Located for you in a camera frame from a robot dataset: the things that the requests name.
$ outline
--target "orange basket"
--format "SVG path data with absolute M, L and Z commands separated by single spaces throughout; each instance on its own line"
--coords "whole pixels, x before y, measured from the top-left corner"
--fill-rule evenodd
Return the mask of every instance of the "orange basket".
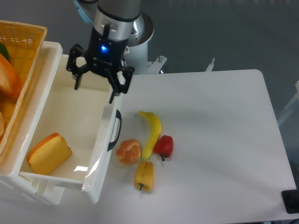
M 0 157 L 22 107 L 36 58 L 46 34 L 45 27 L 0 20 L 0 42 L 6 46 L 9 62 L 23 83 L 18 99 L 10 98 L 0 91 L 0 112 L 4 118 L 5 130 L 0 137 Z

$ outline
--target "white drawer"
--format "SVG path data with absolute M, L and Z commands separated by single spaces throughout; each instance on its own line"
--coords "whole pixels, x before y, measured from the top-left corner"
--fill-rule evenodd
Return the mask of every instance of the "white drawer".
M 110 159 L 111 152 L 107 149 L 120 131 L 117 127 L 121 121 L 118 109 L 122 94 L 109 104 L 112 88 L 108 80 L 91 72 L 82 76 L 80 88 L 74 90 L 75 81 L 66 70 L 67 60 L 68 55 L 62 55 L 19 175 L 82 190 L 96 203 Z M 84 63 L 83 58 L 77 59 L 79 66 Z M 73 153 L 50 175 L 38 175 L 29 167 L 27 154 L 36 143 L 54 132 L 66 139 Z

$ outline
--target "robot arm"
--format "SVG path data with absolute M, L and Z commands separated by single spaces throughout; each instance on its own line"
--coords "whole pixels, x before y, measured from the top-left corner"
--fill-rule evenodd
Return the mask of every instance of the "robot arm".
M 99 0 L 87 51 L 78 44 L 70 50 L 66 69 L 76 80 L 75 89 L 79 88 L 82 75 L 91 71 L 109 80 L 113 88 L 110 103 L 114 95 L 127 93 L 135 69 L 122 66 L 121 60 L 133 22 L 140 15 L 140 3 L 141 0 Z M 80 56 L 86 64 L 78 67 L 76 59 Z M 126 80 L 124 84 L 117 77 L 119 71 Z

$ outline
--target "drawer handle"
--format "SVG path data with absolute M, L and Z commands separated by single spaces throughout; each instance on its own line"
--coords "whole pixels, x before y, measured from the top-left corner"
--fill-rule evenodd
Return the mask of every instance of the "drawer handle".
M 116 110 L 116 115 L 115 117 L 120 120 L 120 129 L 118 130 L 118 134 L 117 134 L 117 137 L 116 139 L 113 141 L 113 142 L 109 142 L 108 144 L 108 152 L 113 149 L 113 147 L 116 145 L 117 141 L 118 141 L 118 138 L 120 136 L 120 133 L 121 133 L 121 112 L 119 110 Z

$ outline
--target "white table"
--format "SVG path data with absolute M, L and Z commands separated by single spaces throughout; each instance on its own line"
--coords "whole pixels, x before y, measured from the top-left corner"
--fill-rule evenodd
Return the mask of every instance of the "white table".
M 134 76 L 122 104 L 120 141 L 144 146 L 150 133 L 139 110 L 155 112 L 174 139 L 157 155 L 151 193 L 134 188 L 137 165 L 111 156 L 100 200 L 66 190 L 58 206 L 0 200 L 2 223 L 226 224 L 295 219 L 281 191 L 295 189 L 262 74 L 257 70 Z

